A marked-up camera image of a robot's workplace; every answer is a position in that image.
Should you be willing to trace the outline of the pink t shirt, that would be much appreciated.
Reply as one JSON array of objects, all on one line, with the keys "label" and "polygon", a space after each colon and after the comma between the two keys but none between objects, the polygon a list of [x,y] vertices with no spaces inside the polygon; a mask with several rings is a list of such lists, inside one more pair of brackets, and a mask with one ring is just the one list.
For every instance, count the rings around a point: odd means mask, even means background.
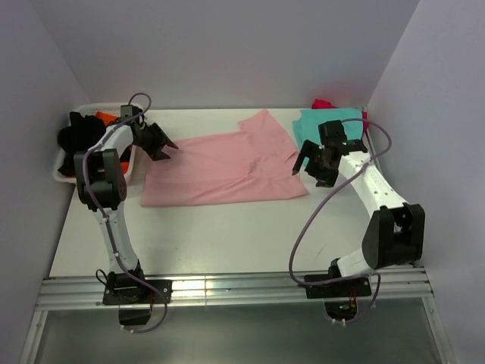
[{"label": "pink t shirt", "polygon": [[293,174],[296,144],[268,110],[238,130],[177,141],[169,159],[149,162],[143,207],[206,206],[308,195]]}]

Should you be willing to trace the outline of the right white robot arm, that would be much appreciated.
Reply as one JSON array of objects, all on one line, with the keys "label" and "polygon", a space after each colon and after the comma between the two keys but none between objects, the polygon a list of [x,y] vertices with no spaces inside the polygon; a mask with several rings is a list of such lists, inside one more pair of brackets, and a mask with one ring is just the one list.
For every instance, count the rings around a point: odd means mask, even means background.
[{"label": "right white robot arm", "polygon": [[308,286],[328,285],[338,296],[353,288],[354,279],[372,275],[381,268],[420,260],[425,223],[423,207],[401,197],[375,164],[390,148],[371,154],[362,140],[347,137],[344,123],[336,120],[320,124],[320,143],[305,140],[293,166],[293,174],[304,171],[316,180],[317,187],[328,188],[330,192],[299,233],[288,263],[292,280],[304,286],[305,281],[299,280],[293,271],[299,244],[322,208],[338,192],[351,186],[370,218],[361,246],[347,256],[334,259],[326,279],[308,282]]}]

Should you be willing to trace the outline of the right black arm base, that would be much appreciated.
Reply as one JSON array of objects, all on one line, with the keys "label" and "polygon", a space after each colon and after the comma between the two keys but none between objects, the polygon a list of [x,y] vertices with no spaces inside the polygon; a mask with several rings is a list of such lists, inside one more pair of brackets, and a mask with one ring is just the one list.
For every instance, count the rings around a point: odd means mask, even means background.
[{"label": "right black arm base", "polygon": [[371,284],[368,278],[353,278],[344,281],[316,285],[317,281],[330,280],[329,274],[305,275],[306,298],[323,300],[325,313],[332,323],[346,324],[358,315],[358,298],[370,297]]}]

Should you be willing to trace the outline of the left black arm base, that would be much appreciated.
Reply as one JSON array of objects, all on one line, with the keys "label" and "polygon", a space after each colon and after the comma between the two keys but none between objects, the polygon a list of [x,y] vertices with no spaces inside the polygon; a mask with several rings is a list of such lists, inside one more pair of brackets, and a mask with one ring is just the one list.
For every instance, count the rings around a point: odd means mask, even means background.
[{"label": "left black arm base", "polygon": [[171,280],[157,278],[141,284],[120,275],[105,285],[102,305],[117,306],[120,324],[139,329],[149,323],[155,305],[171,301],[171,294]]}]

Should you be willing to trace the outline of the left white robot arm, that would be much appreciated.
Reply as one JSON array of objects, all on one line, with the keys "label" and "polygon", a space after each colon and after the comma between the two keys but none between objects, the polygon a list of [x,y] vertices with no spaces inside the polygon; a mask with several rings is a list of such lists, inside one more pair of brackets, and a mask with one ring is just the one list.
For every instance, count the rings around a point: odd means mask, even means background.
[{"label": "left white robot arm", "polygon": [[125,149],[137,146],[154,162],[170,156],[164,148],[178,146],[157,125],[145,119],[147,108],[129,102],[120,107],[120,116],[111,122],[105,133],[85,152],[74,156],[77,192],[82,204],[94,214],[108,252],[110,271],[105,289],[121,294],[131,303],[145,299],[149,291],[162,291],[150,284],[136,255],[124,217],[127,182],[120,156]]}]

